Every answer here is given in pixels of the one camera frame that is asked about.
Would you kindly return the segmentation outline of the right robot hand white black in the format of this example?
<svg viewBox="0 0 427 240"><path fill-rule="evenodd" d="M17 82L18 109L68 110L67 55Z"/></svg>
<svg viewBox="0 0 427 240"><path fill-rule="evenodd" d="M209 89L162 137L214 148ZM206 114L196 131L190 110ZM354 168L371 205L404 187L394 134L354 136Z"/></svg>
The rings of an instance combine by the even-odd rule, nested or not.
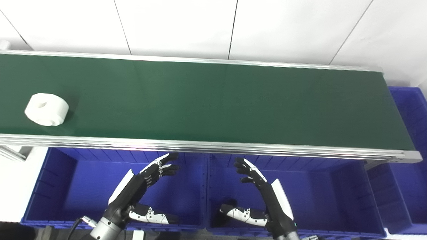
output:
<svg viewBox="0 0 427 240"><path fill-rule="evenodd" d="M264 227L274 240L299 240L294 216L279 179L269 183L260 170L249 160L236 157L236 172L244 174L241 183L252 183L258 189L265 203L265 211L251 208L238 208L223 203L219 211L225 216L250 225Z"/></svg>

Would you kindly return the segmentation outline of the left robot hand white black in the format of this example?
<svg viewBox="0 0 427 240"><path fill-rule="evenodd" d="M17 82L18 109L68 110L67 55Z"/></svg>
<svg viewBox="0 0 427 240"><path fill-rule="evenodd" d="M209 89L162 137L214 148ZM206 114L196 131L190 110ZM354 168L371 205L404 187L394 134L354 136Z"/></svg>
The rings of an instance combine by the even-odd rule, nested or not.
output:
<svg viewBox="0 0 427 240"><path fill-rule="evenodd" d="M162 176L176 174L179 166L169 162L175 161L178 157L177 152L167 153L153 160L138 174L129 170L111 195L102 220L107 224L115 224L120 229L124 229L130 220L152 224L178 224L177 216L156 211L151 206L139 203L147 189Z"/></svg>

